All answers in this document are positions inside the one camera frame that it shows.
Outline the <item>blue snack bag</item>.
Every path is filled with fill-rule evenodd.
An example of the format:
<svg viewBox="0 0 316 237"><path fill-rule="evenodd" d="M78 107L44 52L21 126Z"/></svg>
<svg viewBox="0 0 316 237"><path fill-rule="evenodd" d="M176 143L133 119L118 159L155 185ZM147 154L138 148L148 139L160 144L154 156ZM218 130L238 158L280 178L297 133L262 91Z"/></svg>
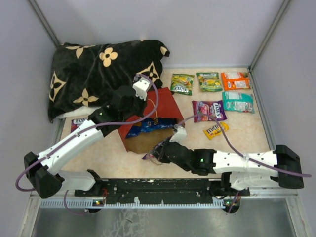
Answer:
<svg viewBox="0 0 316 237"><path fill-rule="evenodd" d="M177 123L175 118L147 118L139 123L133 124L126 138L139 136L141 133L150 133L158 129L172 128Z"/></svg>

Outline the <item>red brown paper bag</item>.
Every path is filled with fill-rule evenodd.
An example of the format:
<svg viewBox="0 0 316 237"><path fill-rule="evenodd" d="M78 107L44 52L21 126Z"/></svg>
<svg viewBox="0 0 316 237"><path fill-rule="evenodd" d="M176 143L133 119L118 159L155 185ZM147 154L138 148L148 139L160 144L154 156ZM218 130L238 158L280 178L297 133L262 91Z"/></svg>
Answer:
<svg viewBox="0 0 316 237"><path fill-rule="evenodd" d="M158 143L173 135L173 126L183 120L180 109L169 88L158 90L158 107L154 91L148 92L144 114L153 113L143 121L123 125L118 132L128 152L150 152Z"/></svg>

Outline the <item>yellow m&m's packet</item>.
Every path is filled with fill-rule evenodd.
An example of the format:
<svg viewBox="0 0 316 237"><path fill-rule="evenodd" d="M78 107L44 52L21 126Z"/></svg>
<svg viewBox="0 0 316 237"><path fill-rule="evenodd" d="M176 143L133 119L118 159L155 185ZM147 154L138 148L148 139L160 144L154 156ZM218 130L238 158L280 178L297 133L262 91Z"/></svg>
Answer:
<svg viewBox="0 0 316 237"><path fill-rule="evenodd" d="M221 127L223 128L224 131L228 131L229 130L229 126L225 123L225 122L220 122ZM209 129L206 129L203 131L204 134L207 136L207 138L209 140L212 140L213 138L215 138L216 136L220 136L222 134L222 130L219 127L219 125L214 125Z"/></svg>

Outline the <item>black floral pillow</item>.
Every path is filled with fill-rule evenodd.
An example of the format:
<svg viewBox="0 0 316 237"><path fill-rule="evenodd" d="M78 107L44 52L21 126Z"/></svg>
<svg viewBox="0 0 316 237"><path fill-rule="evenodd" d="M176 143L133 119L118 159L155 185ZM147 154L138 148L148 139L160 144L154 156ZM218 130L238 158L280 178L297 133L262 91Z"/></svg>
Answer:
<svg viewBox="0 0 316 237"><path fill-rule="evenodd" d="M49 121L81 107L102 106L113 91L132 85L136 74L146 75L161 88L161 61L169 56L170 50L159 40L57 46L51 66Z"/></svg>

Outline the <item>purple snack packet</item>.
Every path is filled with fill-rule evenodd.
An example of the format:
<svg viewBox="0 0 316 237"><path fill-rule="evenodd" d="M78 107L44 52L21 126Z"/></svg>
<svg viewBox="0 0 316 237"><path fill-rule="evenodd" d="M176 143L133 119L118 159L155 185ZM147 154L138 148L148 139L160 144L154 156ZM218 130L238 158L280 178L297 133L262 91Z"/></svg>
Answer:
<svg viewBox="0 0 316 237"><path fill-rule="evenodd" d="M152 154L158 153L160 154L160 152L153 152L153 150L149 151L148 153L146 153L143 157L142 160L149 160L152 159Z"/></svg>
<svg viewBox="0 0 316 237"><path fill-rule="evenodd" d="M78 127L80 127L88 118L76 118L71 120L71 130L72 133L75 131Z"/></svg>
<svg viewBox="0 0 316 237"><path fill-rule="evenodd" d="M211 121L215 118L217 121L224 121L227 119L222 100L219 101L192 101L194 115L202 114L202 116L195 117L194 122Z"/></svg>

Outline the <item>dark green fox's packet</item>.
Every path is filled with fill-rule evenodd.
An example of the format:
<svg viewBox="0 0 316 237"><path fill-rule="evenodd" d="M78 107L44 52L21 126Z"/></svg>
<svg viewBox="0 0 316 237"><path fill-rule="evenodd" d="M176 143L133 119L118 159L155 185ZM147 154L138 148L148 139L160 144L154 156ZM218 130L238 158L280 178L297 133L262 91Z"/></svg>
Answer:
<svg viewBox="0 0 316 237"><path fill-rule="evenodd" d="M192 96L194 75L173 74L170 91L173 93Z"/></svg>

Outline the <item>green yellow snack packet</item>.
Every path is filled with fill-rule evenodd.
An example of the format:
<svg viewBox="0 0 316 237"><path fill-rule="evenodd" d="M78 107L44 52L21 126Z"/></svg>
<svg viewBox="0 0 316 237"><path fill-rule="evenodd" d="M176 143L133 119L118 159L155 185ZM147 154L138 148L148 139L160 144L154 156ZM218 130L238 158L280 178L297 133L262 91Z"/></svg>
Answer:
<svg viewBox="0 0 316 237"><path fill-rule="evenodd" d="M223 90L218 72L196 73L201 92L219 92Z"/></svg>

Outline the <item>orange snack packet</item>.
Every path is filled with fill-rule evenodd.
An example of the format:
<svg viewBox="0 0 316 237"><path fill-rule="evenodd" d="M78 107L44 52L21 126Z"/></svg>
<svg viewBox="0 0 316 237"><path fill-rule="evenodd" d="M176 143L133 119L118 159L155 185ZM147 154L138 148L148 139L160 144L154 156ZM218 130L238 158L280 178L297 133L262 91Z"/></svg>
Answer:
<svg viewBox="0 0 316 237"><path fill-rule="evenodd" d="M224 72L221 73L223 86L226 91L238 89L250 89L251 83L248 73Z"/></svg>

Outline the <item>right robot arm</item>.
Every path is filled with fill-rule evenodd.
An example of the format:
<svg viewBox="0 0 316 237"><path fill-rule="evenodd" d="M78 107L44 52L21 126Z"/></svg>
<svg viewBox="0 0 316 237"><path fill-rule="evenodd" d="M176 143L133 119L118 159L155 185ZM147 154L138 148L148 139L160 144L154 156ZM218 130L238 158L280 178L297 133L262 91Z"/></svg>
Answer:
<svg viewBox="0 0 316 237"><path fill-rule="evenodd" d="M199 176L220 174L221 191L228 196L251 187L302 189L305 186L300 158L286 145L240 156L214 149L191 150L168 138L147 156Z"/></svg>

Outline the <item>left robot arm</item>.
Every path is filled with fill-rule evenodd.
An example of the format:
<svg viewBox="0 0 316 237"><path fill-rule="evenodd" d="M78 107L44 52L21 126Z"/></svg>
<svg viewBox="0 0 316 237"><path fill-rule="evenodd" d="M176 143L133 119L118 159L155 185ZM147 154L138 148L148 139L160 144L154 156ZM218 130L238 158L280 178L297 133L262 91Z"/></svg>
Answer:
<svg viewBox="0 0 316 237"><path fill-rule="evenodd" d="M110 101L88 116L76 130L53 147L24 156L26 177L41 198L61 190L83 190L99 195L103 184L93 171L72 172L62 168L93 143L119 129L132 116L142 116L147 105L148 82L121 86Z"/></svg>

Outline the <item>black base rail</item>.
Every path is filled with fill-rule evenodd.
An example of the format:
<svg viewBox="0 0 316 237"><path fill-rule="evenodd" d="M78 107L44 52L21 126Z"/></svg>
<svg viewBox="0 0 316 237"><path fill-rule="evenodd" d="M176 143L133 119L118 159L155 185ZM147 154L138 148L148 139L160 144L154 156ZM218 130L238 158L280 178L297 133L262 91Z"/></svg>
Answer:
<svg viewBox="0 0 316 237"><path fill-rule="evenodd" d="M219 179L103 179L76 197L101 197L107 204L212 204L215 197L234 197L237 190Z"/></svg>

